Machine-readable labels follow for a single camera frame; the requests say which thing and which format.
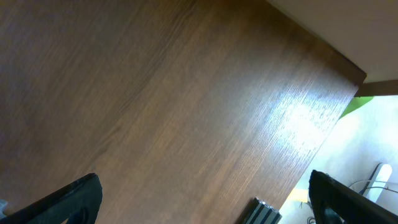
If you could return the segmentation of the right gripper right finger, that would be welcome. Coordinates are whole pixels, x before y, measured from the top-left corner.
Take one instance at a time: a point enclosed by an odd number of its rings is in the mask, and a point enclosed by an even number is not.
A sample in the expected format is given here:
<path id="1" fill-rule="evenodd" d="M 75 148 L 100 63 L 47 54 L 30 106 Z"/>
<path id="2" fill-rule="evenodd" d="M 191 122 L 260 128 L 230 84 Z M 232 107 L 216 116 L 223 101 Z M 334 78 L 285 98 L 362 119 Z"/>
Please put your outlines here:
<path id="1" fill-rule="evenodd" d="M 316 224 L 397 224 L 397 215 L 323 172 L 312 171 L 308 192 Z"/>

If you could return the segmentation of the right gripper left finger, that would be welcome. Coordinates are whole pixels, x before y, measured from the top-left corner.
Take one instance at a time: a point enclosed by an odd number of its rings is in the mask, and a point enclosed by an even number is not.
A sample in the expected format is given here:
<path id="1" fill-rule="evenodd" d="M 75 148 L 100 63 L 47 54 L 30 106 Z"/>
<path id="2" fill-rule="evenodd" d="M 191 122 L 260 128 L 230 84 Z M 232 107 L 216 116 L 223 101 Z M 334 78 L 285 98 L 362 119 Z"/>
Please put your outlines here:
<path id="1" fill-rule="evenodd" d="M 99 177 L 90 173 L 1 219 L 1 224 L 95 224 L 102 198 L 103 188 Z"/>

